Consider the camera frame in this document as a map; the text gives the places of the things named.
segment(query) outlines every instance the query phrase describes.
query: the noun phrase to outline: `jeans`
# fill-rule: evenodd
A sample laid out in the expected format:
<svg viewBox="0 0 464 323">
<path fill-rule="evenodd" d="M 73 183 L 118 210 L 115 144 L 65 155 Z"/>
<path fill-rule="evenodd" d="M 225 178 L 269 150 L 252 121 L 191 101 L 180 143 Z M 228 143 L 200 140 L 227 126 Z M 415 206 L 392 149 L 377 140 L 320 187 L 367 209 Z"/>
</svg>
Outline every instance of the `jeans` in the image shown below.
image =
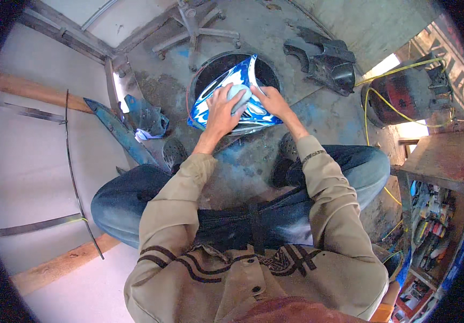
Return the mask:
<svg viewBox="0 0 464 323">
<path fill-rule="evenodd" d="M 361 209 L 383 189 L 390 176 L 390 161 L 371 146 L 324 145 L 339 164 L 349 184 L 355 188 Z M 105 184 L 90 206 L 94 222 L 114 238 L 138 248 L 138 227 L 148 201 L 172 177 L 151 165 L 139 165 Z M 285 243 L 313 244 L 309 212 L 313 200 L 307 195 L 300 161 L 286 173 L 287 182 L 297 186 L 270 202 L 255 205 L 257 222 L 263 231 L 265 248 L 277 249 Z M 252 241 L 251 206 L 226 210 L 198 210 L 199 229 L 195 242 L 220 251 L 244 249 Z"/>
</svg>

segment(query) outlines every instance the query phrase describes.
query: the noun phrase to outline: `blue white graphic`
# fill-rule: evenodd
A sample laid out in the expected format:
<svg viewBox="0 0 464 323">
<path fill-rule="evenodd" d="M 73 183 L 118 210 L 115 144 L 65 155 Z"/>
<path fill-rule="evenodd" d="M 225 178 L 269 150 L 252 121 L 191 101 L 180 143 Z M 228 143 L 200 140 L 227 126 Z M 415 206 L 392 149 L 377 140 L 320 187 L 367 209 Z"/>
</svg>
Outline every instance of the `blue white graphic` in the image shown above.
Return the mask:
<svg viewBox="0 0 464 323">
<path fill-rule="evenodd" d="M 187 119 L 187 124 L 199 129 L 207 126 L 209 107 L 207 106 L 206 100 L 210 98 L 214 91 L 219 87 L 233 83 L 234 85 L 244 84 L 248 87 L 253 85 L 261 90 L 257 85 L 257 80 L 255 78 L 256 59 L 257 55 L 250 56 L 241 63 L 235 65 L 233 68 L 229 69 L 227 72 L 223 73 L 219 78 L 209 84 L 209 86 L 206 87 L 200 94 L 191 109 L 191 118 L 200 126 L 195 125 L 191 118 Z M 242 134 L 245 134 L 245 126 L 248 124 L 257 125 L 256 127 L 252 128 L 248 127 L 249 129 L 259 130 L 264 127 L 274 126 L 281 123 L 282 120 L 268 113 L 262 106 L 260 100 L 255 95 L 252 95 L 250 100 L 247 101 L 247 109 L 242 114 L 241 119 L 239 120 L 239 125 L 232 131 L 232 133 L 243 132 Z"/>
</svg>

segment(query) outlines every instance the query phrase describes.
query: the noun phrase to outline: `white wall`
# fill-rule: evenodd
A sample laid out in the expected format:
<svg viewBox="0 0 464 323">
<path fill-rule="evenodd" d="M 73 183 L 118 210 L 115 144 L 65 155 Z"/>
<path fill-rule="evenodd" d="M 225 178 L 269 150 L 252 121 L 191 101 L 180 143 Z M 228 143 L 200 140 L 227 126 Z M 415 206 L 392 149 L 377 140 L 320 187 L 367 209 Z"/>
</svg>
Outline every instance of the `white wall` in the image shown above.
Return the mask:
<svg viewBox="0 0 464 323">
<path fill-rule="evenodd" d="M 102 65 L 41 33 L 16 24 L 0 54 L 0 71 L 108 105 Z M 0 101 L 64 115 L 65 108 L 0 92 Z M 95 115 L 69 110 L 69 141 L 80 199 L 94 235 L 90 202 L 128 169 L 124 151 Z M 0 108 L 0 229 L 78 213 L 66 155 L 65 126 Z M 0 238 L 10 274 L 46 262 L 89 241 L 84 223 Z"/>
<path fill-rule="evenodd" d="M 123 288 L 138 252 L 120 243 L 59 280 L 26 295 L 37 319 L 47 323 L 132 323 Z"/>
<path fill-rule="evenodd" d="M 43 0 L 82 26 L 107 0 Z M 176 0 L 119 0 L 93 22 L 87 31 L 117 47 L 132 33 L 160 16 Z"/>
<path fill-rule="evenodd" d="M 356 55 L 362 73 L 429 25 L 439 11 L 424 0 L 296 0 Z"/>
</svg>

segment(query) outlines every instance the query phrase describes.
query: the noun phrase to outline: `blue metal part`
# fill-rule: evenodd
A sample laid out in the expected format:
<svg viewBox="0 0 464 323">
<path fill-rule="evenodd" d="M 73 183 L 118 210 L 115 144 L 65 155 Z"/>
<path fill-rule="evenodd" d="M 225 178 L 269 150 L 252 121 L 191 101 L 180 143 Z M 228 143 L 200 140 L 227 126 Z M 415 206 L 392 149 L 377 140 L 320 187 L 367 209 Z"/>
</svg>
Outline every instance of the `blue metal part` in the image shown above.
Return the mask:
<svg viewBox="0 0 464 323">
<path fill-rule="evenodd" d="M 169 119 L 160 112 L 160 107 L 152 106 L 144 98 L 137 100 L 127 94 L 125 102 L 130 109 L 129 117 L 136 126 L 135 135 L 142 140 L 162 138 L 166 133 Z"/>
<path fill-rule="evenodd" d="M 139 165 L 150 164 L 159 167 L 158 162 L 151 152 L 135 139 L 133 130 L 129 130 L 109 108 L 94 100 L 83 99 L 104 126 L 112 133 L 112 136 L 114 136 L 119 144 L 130 154 L 133 160 Z"/>
<path fill-rule="evenodd" d="M 209 107 L 207 106 L 206 100 L 212 96 L 216 88 L 225 86 L 229 83 L 234 83 L 234 85 L 244 84 L 248 87 L 253 85 L 259 88 L 255 78 L 256 59 L 257 55 L 250 56 L 209 84 L 209 86 L 200 94 L 192 107 L 192 120 L 191 118 L 188 118 L 187 124 L 198 129 L 207 126 Z M 282 120 L 267 112 L 262 106 L 260 100 L 255 95 L 252 95 L 252 97 L 247 101 L 247 110 L 242 114 L 239 123 L 250 124 L 253 126 L 252 129 L 258 129 L 281 124 Z"/>
</svg>

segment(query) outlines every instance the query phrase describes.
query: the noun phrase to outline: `left hand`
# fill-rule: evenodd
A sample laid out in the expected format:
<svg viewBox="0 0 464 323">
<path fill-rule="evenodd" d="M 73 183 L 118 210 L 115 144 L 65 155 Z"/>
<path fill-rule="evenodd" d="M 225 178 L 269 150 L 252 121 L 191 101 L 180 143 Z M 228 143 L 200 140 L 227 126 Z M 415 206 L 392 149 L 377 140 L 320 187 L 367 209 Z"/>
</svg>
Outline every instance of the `left hand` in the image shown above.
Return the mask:
<svg viewBox="0 0 464 323">
<path fill-rule="evenodd" d="M 233 116 L 230 115 L 234 105 L 239 102 L 246 90 L 239 91 L 230 101 L 227 101 L 227 93 L 233 86 L 232 83 L 227 84 L 225 87 L 220 87 L 214 91 L 212 97 L 207 99 L 207 106 L 209 106 L 209 117 L 207 118 L 207 128 L 205 132 L 211 137 L 221 139 L 224 135 L 231 132 L 239 123 L 241 114 L 243 114 L 246 107 L 241 107 Z"/>
</svg>

